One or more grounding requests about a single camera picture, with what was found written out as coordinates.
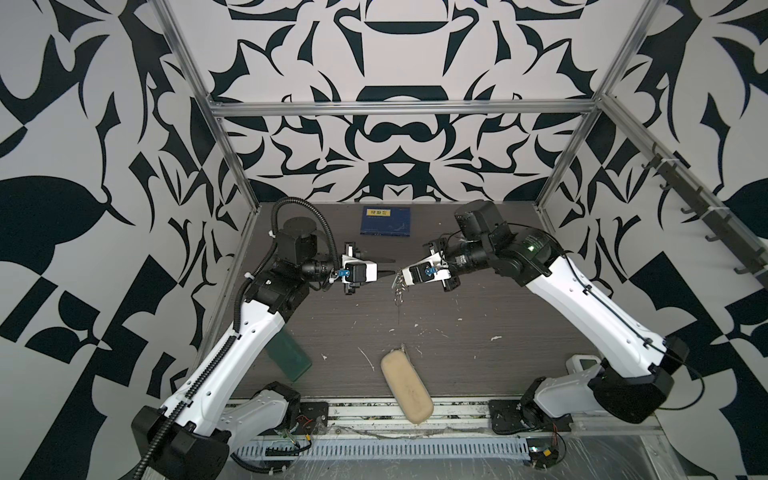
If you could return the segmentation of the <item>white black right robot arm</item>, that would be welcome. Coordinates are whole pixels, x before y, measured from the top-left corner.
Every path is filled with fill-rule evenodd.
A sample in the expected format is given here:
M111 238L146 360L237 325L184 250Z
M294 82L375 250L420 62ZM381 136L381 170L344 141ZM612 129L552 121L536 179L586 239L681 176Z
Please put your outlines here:
M685 342L643 326L597 288L548 232L509 223L490 201L459 207L459 241L442 235L424 259L403 269L408 286L439 283L449 292L481 270L513 280L554 307L601 353L597 363L558 378L541 377L514 410L514 432L544 428L574 413L606 412L640 424L668 410L674 374L690 353Z

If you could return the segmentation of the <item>silver keyring cluster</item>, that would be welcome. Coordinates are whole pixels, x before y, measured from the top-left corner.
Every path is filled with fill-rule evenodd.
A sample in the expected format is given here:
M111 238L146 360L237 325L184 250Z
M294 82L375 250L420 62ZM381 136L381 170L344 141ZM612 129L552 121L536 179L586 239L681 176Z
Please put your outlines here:
M394 295L394 303L397 307L400 307L404 302L404 294L408 290L404 275L402 272L398 272L392 283L392 291Z

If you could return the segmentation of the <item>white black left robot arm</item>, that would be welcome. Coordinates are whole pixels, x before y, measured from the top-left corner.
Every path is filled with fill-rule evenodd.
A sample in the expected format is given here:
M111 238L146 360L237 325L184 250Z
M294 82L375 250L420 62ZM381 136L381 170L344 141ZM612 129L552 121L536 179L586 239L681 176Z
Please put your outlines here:
M388 276L383 258L355 243L336 245L316 206L285 197L270 212L271 244L235 295L233 321L184 384L159 407L143 407L132 422L141 459L130 473L153 470L166 479L215 479L236 452L266 431L291 431L301 396L273 382L248 402L226 408L259 354L312 291L336 284L345 294Z

